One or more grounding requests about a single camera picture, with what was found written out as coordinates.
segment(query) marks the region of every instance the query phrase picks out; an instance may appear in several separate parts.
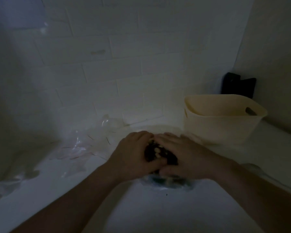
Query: forearm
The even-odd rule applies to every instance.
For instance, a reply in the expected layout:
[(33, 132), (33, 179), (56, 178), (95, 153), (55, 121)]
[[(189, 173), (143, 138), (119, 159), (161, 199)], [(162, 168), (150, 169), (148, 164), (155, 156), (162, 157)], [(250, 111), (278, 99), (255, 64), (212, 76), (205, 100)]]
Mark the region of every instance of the forearm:
[(108, 168), (100, 166), (79, 185), (28, 219), (12, 233), (81, 232), (118, 183)]
[(265, 232), (291, 232), (291, 194), (231, 161), (214, 180)]

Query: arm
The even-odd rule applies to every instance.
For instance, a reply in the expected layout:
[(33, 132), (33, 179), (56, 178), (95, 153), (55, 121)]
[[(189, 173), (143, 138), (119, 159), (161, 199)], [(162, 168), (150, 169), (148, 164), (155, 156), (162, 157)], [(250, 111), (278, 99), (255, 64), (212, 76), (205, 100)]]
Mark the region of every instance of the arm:
[(163, 158), (150, 163), (145, 161), (144, 150), (151, 137), (153, 134), (145, 131), (130, 133), (120, 141), (104, 165), (12, 233), (81, 232), (102, 201), (119, 183), (142, 177), (166, 165), (167, 161)]
[(162, 175), (216, 181), (265, 232), (291, 232), (291, 194), (185, 136), (159, 134), (155, 140), (178, 158)]

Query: wall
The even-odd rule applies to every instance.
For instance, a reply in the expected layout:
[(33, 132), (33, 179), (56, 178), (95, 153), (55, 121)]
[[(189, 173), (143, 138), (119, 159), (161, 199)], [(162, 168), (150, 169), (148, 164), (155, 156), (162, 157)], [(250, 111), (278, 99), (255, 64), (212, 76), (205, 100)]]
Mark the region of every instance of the wall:
[(0, 147), (14, 151), (104, 114), (182, 116), (185, 95), (232, 69), (253, 0), (43, 2), (47, 28), (0, 32)]
[(291, 132), (291, 0), (255, 0), (233, 70), (258, 79), (254, 100)]

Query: countertop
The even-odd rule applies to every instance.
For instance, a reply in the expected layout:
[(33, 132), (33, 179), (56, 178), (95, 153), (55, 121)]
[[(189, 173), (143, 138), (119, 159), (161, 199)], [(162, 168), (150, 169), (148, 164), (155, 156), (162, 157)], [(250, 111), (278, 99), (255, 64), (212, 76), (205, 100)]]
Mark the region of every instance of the countertop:
[[(172, 125), (181, 120), (161, 117), (138, 124)], [(254, 163), (291, 186), (291, 135), (262, 121), (242, 145), (211, 146), (213, 151), (239, 163)], [(70, 163), (50, 160), (53, 147), (36, 150), (24, 160), (43, 156), (38, 177), (27, 180), (0, 199), (0, 233), (11, 231), (30, 216), (66, 193), (105, 162), (91, 156), (86, 172), (62, 178)], [(192, 191), (157, 190), (138, 180), (115, 188), (92, 217), (84, 232), (262, 232), (244, 210), (215, 182), (197, 181)]]

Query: left hand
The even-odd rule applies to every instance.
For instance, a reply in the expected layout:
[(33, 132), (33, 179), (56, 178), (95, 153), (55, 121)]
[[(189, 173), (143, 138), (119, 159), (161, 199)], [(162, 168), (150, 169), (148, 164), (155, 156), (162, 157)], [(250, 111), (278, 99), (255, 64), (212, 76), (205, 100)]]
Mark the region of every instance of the left hand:
[(158, 158), (147, 162), (144, 151), (149, 139), (154, 137), (147, 131), (132, 132), (122, 139), (109, 160), (104, 164), (119, 182), (133, 180), (148, 175), (167, 165), (167, 159)]

